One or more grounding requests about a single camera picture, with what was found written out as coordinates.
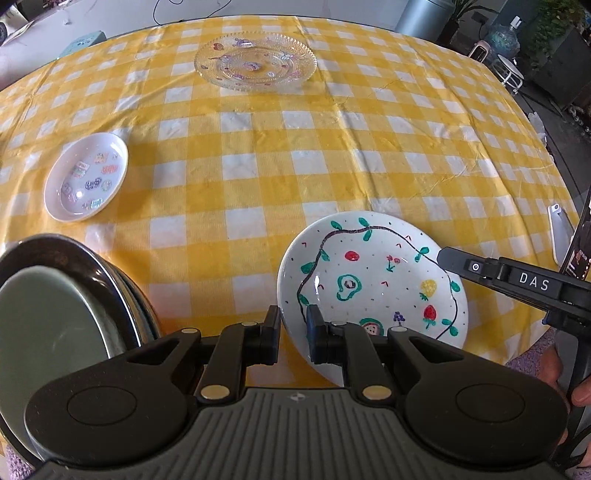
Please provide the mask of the person right hand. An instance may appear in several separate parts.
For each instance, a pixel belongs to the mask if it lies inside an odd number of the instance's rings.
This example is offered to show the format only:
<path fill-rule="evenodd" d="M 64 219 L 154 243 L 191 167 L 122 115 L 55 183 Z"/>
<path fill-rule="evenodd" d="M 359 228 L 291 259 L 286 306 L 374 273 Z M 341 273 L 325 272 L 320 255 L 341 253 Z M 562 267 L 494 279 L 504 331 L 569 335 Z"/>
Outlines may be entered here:
<path fill-rule="evenodd" d="M 556 347 L 552 345 L 541 356 L 538 378 L 558 392 L 561 392 L 558 380 L 562 373 L 563 363 L 558 356 Z M 590 397 L 590 379 L 587 378 L 573 390 L 570 400 L 575 407 L 587 407 L 590 405 Z"/>

